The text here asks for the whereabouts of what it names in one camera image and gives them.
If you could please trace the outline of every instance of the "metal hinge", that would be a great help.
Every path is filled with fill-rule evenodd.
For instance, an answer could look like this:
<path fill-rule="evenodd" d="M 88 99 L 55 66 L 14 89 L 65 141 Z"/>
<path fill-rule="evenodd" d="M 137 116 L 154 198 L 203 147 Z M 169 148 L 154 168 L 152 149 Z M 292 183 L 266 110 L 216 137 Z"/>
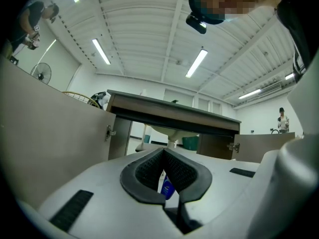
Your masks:
<path fill-rule="evenodd" d="M 108 125 L 106 127 L 106 136 L 105 136 L 105 141 L 108 141 L 108 139 L 111 137 L 111 136 L 114 136 L 116 135 L 116 131 L 111 131 L 111 126 Z"/>
<path fill-rule="evenodd" d="M 237 143 L 234 145 L 234 143 L 230 143 L 229 145 L 227 145 L 227 147 L 230 149 L 230 150 L 235 150 L 236 153 L 239 152 L 239 148 L 240 148 L 240 144 Z"/>

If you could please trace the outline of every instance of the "ceiling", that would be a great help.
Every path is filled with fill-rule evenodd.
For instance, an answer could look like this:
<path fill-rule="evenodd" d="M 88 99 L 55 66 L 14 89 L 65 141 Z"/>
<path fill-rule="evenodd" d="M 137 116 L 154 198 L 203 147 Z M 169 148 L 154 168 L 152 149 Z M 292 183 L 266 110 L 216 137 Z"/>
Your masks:
<path fill-rule="evenodd" d="M 239 96 L 281 84 L 289 91 L 293 41 L 274 10 L 262 7 L 231 22 L 207 26 L 201 35 L 185 23 L 188 0 L 52 0 L 60 7 L 60 41 L 97 73 L 182 87 L 242 105 Z M 111 61 L 103 61 L 98 38 Z M 201 47 L 207 57 L 189 79 L 185 75 Z"/>

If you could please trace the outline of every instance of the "bottle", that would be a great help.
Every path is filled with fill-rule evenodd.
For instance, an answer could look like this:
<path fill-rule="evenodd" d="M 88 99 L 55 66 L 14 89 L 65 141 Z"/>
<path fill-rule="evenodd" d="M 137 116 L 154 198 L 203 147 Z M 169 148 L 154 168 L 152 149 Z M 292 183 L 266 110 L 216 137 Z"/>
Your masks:
<path fill-rule="evenodd" d="M 172 197 L 174 192 L 175 192 L 175 188 L 166 175 L 160 193 L 165 196 L 166 200 L 168 200 Z"/>

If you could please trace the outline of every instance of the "wooden table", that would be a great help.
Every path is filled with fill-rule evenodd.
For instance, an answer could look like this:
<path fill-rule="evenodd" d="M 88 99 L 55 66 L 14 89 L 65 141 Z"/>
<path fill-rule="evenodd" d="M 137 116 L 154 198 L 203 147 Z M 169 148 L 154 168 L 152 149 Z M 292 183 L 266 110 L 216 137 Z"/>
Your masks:
<path fill-rule="evenodd" d="M 107 111 L 116 114 L 113 130 L 117 132 L 111 140 L 110 159 L 125 155 L 132 121 L 198 133 L 197 153 L 231 159 L 227 145 L 239 134 L 240 121 L 158 99 L 113 90 L 108 93 Z M 216 143 L 214 152 L 212 142 Z"/>

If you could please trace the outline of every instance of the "wall fan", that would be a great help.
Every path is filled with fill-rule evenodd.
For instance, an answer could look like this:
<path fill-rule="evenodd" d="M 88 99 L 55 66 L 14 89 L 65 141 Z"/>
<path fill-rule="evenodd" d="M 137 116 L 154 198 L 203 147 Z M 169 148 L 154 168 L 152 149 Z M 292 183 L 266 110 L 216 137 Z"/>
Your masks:
<path fill-rule="evenodd" d="M 51 68 L 46 63 L 39 63 L 33 67 L 30 74 L 41 82 L 48 84 L 51 79 Z"/>

